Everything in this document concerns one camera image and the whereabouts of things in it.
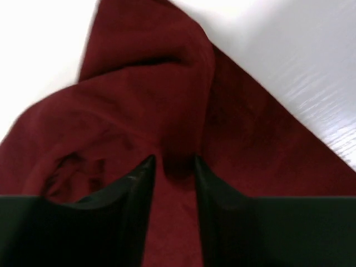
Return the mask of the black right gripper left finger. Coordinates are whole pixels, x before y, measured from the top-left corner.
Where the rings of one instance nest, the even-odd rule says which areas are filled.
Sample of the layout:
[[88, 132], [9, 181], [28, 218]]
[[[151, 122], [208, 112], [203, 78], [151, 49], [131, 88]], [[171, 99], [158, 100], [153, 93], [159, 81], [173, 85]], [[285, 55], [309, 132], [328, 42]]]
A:
[[78, 202], [1, 197], [2, 266], [140, 266], [156, 159]]

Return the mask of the dark red t-shirt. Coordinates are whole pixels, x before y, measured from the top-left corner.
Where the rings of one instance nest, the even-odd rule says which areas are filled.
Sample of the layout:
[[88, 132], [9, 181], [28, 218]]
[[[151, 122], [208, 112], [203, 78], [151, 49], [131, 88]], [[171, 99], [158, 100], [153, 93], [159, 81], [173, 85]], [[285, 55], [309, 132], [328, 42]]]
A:
[[148, 155], [144, 266], [207, 266], [195, 156], [248, 196], [354, 196], [355, 172], [169, 1], [101, 1], [78, 82], [1, 144], [1, 194], [76, 202]]

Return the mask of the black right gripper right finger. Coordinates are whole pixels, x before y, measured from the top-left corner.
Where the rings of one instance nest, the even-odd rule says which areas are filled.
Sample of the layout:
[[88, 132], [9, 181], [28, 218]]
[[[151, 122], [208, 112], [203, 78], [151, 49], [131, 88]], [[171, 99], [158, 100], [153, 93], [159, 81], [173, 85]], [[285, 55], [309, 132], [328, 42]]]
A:
[[195, 158], [205, 266], [354, 266], [354, 197], [248, 197]]

